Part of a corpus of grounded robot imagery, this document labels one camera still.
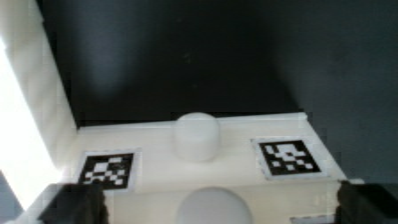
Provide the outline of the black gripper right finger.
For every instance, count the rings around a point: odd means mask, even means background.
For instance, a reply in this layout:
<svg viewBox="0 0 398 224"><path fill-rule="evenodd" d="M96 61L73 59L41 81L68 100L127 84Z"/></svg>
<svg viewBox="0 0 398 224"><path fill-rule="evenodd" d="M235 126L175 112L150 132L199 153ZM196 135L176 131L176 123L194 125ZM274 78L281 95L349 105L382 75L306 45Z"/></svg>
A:
<svg viewBox="0 0 398 224"><path fill-rule="evenodd" d="M342 183L336 224L398 224L398 183Z"/></svg>

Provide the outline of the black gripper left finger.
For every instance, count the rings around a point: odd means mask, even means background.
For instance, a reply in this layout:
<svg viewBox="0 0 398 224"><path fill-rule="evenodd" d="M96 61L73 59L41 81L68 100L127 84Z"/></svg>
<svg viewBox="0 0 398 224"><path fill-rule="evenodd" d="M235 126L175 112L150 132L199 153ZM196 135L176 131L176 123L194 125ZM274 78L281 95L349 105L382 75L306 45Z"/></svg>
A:
<svg viewBox="0 0 398 224"><path fill-rule="evenodd" d="M100 184L52 184L50 202L40 213L41 224L111 224Z"/></svg>

